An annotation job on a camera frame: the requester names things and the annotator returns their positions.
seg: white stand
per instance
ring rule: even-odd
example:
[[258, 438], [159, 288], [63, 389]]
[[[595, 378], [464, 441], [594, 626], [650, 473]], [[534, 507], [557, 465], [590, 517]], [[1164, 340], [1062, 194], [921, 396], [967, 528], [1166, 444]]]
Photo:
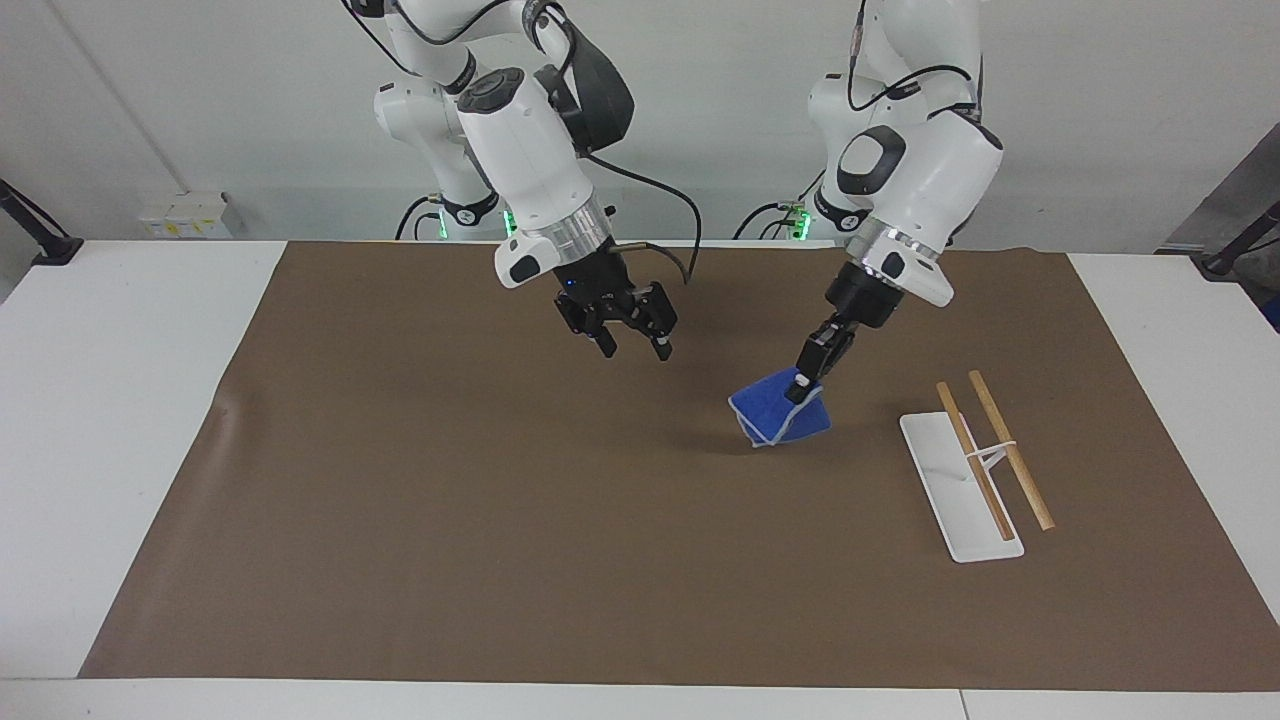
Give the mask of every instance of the white stand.
[[[906, 447], [915, 460], [915, 469], [920, 473], [920, 482], [924, 483], [924, 493], [929, 497], [933, 515], [938, 519], [938, 528], [942, 530], [942, 539], [947, 543], [951, 559], [956, 562], [982, 562], [984, 560], [1005, 560], [1009, 557], [1021, 557], [1023, 541], [1014, 530], [1014, 539], [1004, 541], [987, 501], [983, 498], [978, 479], [969, 470], [969, 460], [960, 441], [956, 439], [955, 429], [946, 413], [920, 413], [916, 415], [902, 415], [899, 423], [902, 436], [906, 438]], [[973, 433], [965, 423], [965, 432], [970, 441]], [[974, 454], [982, 466], [991, 469], [1005, 459], [1002, 443]], [[1000, 497], [1000, 491], [992, 483], [1000, 510], [1009, 516], [1005, 500]]]

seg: chopstick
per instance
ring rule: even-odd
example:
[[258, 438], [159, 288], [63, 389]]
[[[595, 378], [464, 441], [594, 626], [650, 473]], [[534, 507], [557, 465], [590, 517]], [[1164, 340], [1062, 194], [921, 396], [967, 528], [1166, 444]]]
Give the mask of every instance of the chopstick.
[[956, 400], [951, 396], [951, 388], [947, 387], [947, 383], [938, 383], [938, 397], [942, 398], [942, 407], [946, 409], [947, 416], [951, 419], [951, 429], [955, 430], [956, 439], [960, 441], [960, 448], [964, 450], [965, 459], [969, 461], [969, 469], [973, 470], [973, 477], [978, 479], [978, 487], [982, 488], [982, 497], [987, 501], [987, 510], [991, 511], [991, 518], [996, 521], [1000, 538], [1006, 542], [1014, 539], [1014, 528], [1009, 524], [1009, 518], [1005, 516], [1005, 511], [1000, 507], [1000, 501], [996, 498], [996, 489], [991, 484], [987, 469], [982, 466], [982, 461], [974, 455], [973, 439], [969, 437], [969, 430], [964, 427], [964, 419], [960, 418], [960, 409], [956, 407]]
[[[987, 380], [982, 378], [982, 373], [978, 370], [970, 372], [969, 382], [973, 383], [973, 389], [978, 392], [978, 400], [982, 401], [982, 409], [986, 410], [987, 419], [991, 420], [991, 427], [996, 429], [996, 438], [1000, 442], [1012, 442], [1014, 436], [1009, 432], [1009, 425], [1005, 424], [1005, 416], [996, 407], [996, 398], [991, 396], [991, 389], [987, 387]], [[1039, 487], [1036, 486], [1032, 471], [1027, 468], [1027, 461], [1023, 460], [1021, 451], [1018, 450], [1016, 445], [1010, 445], [1007, 454], [1009, 464], [1014, 468], [1014, 475], [1018, 477], [1018, 484], [1023, 487], [1023, 493], [1027, 496], [1027, 502], [1030, 503], [1032, 511], [1036, 512], [1036, 520], [1041, 524], [1041, 529], [1053, 529], [1057, 524], [1053, 521], [1053, 516], [1050, 515], [1048, 506], [1044, 505], [1044, 498], [1041, 497]]]

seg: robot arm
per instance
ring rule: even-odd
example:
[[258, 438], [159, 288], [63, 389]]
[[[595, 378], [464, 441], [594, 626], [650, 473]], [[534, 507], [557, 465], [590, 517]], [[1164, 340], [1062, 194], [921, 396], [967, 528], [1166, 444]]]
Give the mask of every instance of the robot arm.
[[835, 313], [800, 352], [791, 401], [808, 397], [858, 325], [882, 327], [905, 293], [951, 301], [938, 256], [1004, 155], [980, 124], [980, 68], [978, 0], [864, 0], [850, 74], [814, 86], [809, 114], [828, 161], [809, 200], [810, 234], [850, 260], [826, 293]]
[[[608, 58], [553, 0], [355, 1], [376, 4], [365, 12], [385, 17], [397, 56], [439, 86], [444, 113], [426, 105], [411, 111], [406, 88], [403, 96], [380, 100], [379, 115], [393, 137], [407, 137], [426, 154], [444, 197], [468, 213], [451, 211], [453, 220], [475, 218], [476, 237], [492, 234], [497, 223], [480, 227], [485, 213], [498, 208], [499, 197], [511, 206], [515, 232], [494, 238], [502, 240], [494, 255], [502, 283], [515, 288], [553, 272], [562, 286], [556, 305], [573, 333], [612, 356], [617, 345], [605, 323], [622, 323], [648, 337], [659, 359], [669, 357], [676, 313], [659, 283], [637, 288], [631, 282], [608, 215], [577, 161], [621, 140], [631, 123], [635, 102]], [[506, 33], [525, 35], [553, 64], [534, 76], [520, 68], [490, 70], [466, 47]], [[406, 128], [392, 119], [394, 111], [417, 117]], [[453, 117], [465, 149], [449, 147], [458, 140], [447, 124]]]

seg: power strip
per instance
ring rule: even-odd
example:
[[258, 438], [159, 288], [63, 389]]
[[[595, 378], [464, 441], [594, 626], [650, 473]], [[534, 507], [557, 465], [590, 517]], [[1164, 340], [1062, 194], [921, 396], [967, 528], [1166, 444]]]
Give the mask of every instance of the power strip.
[[221, 192], [187, 192], [147, 204], [138, 218], [157, 240], [243, 237], [244, 220]]

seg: folded cloth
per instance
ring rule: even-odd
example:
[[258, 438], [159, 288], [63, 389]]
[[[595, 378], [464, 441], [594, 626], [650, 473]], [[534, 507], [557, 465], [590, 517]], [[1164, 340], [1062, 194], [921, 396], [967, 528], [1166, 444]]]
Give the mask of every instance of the folded cloth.
[[822, 383], [800, 405], [786, 397], [797, 370], [788, 368], [758, 380], [728, 398], [751, 447], [773, 447], [831, 429], [831, 416], [822, 404]]

